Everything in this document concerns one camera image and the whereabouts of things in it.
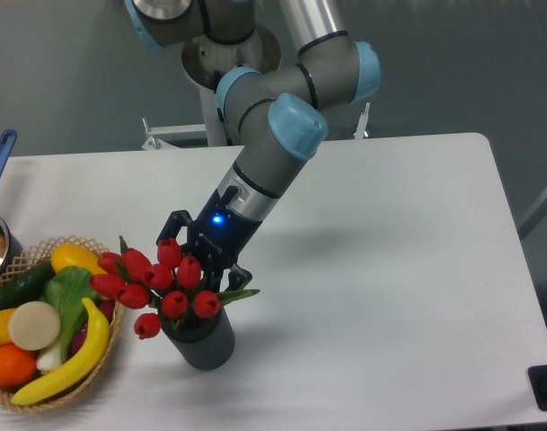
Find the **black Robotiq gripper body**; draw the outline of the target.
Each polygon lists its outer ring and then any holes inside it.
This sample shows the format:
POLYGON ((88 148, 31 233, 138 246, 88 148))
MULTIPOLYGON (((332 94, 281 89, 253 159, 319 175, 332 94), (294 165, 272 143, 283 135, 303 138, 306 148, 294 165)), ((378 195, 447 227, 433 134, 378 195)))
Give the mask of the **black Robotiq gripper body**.
POLYGON ((187 211, 182 213, 188 251, 207 274, 220 274, 232 267, 260 227, 260 221, 232 209, 237 192, 238 188, 226 188, 220 195, 216 190, 195 219, 187 211))

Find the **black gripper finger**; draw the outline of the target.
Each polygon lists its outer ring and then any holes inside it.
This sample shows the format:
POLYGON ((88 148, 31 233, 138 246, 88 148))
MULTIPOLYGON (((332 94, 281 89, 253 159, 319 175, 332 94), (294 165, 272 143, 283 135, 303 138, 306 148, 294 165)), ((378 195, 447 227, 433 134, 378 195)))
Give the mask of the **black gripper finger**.
MULTIPOLYGON (((210 291, 214 293, 220 292, 224 273, 224 270, 210 273, 207 277, 207 288, 210 291)), ((242 268, 238 263, 234 263, 227 272, 228 285, 225 288, 225 291, 243 290, 251 281, 252 273, 247 269, 242 268)))
POLYGON ((193 220, 187 210, 172 211, 156 239, 156 244, 159 244, 161 240, 177 239, 181 229, 185 229, 187 232, 184 245, 190 246, 192 244, 190 230, 192 223, 193 220))

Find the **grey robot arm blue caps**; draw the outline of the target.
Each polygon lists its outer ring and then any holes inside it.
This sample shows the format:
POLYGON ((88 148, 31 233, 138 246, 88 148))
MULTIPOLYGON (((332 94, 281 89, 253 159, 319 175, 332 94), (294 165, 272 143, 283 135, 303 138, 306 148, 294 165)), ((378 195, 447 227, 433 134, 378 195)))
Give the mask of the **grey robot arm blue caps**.
POLYGON ((170 215, 161 231, 185 230, 212 291, 227 277, 232 291, 251 281, 238 256, 287 188, 315 155, 328 125, 323 112, 364 100, 381 82, 372 47, 351 40, 334 1, 281 5, 298 60, 279 64, 276 38, 255 20, 252 1, 128 1, 148 47, 181 44, 190 80, 209 92, 209 136, 242 144, 227 174, 196 217, 170 215))

